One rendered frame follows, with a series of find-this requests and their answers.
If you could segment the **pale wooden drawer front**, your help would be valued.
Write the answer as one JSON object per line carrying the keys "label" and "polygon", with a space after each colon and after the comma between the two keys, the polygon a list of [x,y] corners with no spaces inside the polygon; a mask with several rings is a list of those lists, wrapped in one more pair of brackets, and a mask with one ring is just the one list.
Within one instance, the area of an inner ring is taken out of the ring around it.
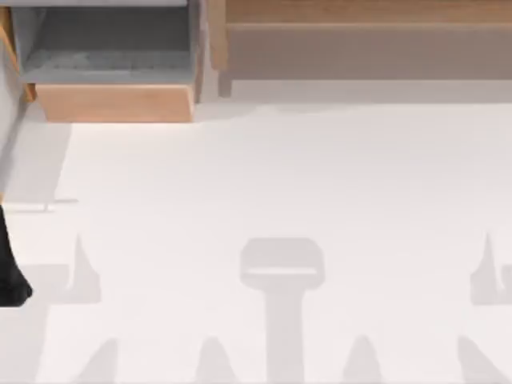
{"label": "pale wooden drawer front", "polygon": [[191,122],[193,86],[173,84],[38,84],[49,122]]}

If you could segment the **wooden open shelf unit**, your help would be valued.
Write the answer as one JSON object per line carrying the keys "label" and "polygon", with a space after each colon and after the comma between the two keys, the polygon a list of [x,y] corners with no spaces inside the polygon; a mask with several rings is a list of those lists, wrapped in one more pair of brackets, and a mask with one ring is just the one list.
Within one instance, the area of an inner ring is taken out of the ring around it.
{"label": "wooden open shelf unit", "polygon": [[512,0],[205,0],[234,81],[512,80]]}

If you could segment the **open drawer grey pierced inside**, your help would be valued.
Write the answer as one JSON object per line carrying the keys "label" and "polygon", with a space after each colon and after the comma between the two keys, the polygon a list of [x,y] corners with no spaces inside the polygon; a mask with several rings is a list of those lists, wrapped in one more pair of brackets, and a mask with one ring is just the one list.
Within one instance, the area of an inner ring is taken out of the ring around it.
{"label": "open drawer grey pierced inside", "polygon": [[5,0],[20,75],[36,84],[189,84],[199,0]]}

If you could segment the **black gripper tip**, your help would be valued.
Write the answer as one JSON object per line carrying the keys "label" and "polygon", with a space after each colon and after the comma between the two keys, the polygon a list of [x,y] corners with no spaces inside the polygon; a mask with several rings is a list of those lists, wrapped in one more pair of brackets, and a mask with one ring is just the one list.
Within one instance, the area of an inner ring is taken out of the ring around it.
{"label": "black gripper tip", "polygon": [[32,294],[32,286],[14,258],[4,210],[0,204],[0,307],[23,306]]}

